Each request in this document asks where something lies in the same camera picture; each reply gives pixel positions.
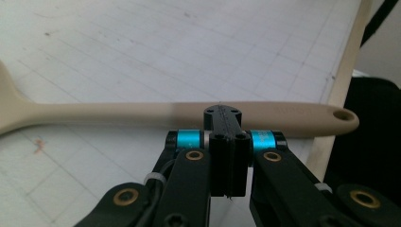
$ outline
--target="wooden spoon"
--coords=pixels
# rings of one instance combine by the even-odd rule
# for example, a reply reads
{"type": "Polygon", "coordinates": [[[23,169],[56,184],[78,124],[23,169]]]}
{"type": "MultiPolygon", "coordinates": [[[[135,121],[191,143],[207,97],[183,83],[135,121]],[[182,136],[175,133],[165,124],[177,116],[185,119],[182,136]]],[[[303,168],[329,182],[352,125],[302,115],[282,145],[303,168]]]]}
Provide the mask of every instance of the wooden spoon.
{"type": "Polygon", "coordinates": [[[202,129],[203,111],[217,104],[238,108],[244,130],[278,130],[288,137],[338,135],[356,129],[359,123],[349,110],[315,103],[35,103],[18,92],[0,61],[0,134],[31,125],[82,122],[202,129]]]}

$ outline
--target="white surface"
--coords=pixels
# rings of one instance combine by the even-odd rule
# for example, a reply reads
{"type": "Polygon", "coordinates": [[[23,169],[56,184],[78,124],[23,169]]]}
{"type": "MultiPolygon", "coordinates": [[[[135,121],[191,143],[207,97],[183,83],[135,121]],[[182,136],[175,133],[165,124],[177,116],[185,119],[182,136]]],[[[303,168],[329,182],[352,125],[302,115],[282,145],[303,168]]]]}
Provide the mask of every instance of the white surface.
{"type": "MultiPolygon", "coordinates": [[[[0,59],[35,102],[325,103],[359,3],[6,0],[0,59]]],[[[74,225],[114,185],[143,181],[168,130],[58,125],[1,135],[0,226],[74,225]]],[[[312,139],[288,142],[304,162],[312,139]]],[[[248,203],[213,198],[211,226],[253,226],[248,203]]]]}

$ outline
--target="black cable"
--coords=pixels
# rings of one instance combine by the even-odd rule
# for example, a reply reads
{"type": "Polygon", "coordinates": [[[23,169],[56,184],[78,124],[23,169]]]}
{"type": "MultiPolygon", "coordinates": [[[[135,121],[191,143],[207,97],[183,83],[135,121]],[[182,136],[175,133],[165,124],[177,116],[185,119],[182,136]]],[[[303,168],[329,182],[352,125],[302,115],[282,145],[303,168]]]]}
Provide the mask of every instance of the black cable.
{"type": "MultiPolygon", "coordinates": [[[[168,175],[169,171],[174,166],[174,163],[175,159],[166,162],[160,169],[160,173],[164,176],[168,175]]],[[[157,205],[163,194],[163,183],[159,180],[149,179],[146,183],[146,186],[149,188],[149,191],[153,192],[153,198],[148,209],[145,210],[142,217],[136,223],[135,226],[137,227],[147,227],[151,224],[152,218],[155,215],[157,205]]]]}
{"type": "Polygon", "coordinates": [[[380,28],[384,20],[389,16],[390,12],[397,4],[398,0],[385,0],[380,8],[377,10],[375,15],[372,17],[369,24],[365,27],[365,32],[363,33],[362,42],[360,47],[362,47],[380,28]]]}

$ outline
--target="blue ring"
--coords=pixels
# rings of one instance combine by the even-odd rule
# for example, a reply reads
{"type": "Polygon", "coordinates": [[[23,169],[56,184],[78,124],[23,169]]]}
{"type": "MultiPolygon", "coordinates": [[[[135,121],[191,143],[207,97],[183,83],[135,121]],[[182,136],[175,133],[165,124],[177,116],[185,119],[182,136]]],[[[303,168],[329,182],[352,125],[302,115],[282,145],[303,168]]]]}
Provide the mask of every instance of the blue ring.
{"type": "Polygon", "coordinates": [[[177,148],[200,148],[201,131],[200,130],[178,130],[177,148]]]}
{"type": "Polygon", "coordinates": [[[262,149],[276,148],[276,140],[271,131],[251,131],[253,155],[262,149]]]}

